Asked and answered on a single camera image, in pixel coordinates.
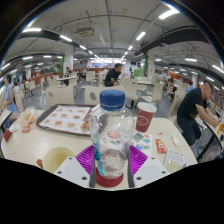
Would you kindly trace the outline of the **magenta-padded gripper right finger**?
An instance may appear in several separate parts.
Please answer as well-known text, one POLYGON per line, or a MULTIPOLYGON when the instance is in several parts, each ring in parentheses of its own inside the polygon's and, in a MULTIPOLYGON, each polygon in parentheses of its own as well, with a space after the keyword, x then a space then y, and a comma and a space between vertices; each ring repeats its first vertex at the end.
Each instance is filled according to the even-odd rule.
POLYGON ((149 157, 134 146, 130 147, 128 159, 128 185, 140 188, 157 181, 170 172, 155 157, 149 157))

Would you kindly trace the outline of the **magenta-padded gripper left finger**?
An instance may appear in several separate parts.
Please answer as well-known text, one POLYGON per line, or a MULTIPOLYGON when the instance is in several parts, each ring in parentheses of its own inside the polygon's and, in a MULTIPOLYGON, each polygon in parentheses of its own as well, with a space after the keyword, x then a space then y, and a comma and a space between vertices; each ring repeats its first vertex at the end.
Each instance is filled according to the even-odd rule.
POLYGON ((96 167, 93 146, 88 146, 76 157, 68 156, 54 174, 81 187, 94 188, 96 167))

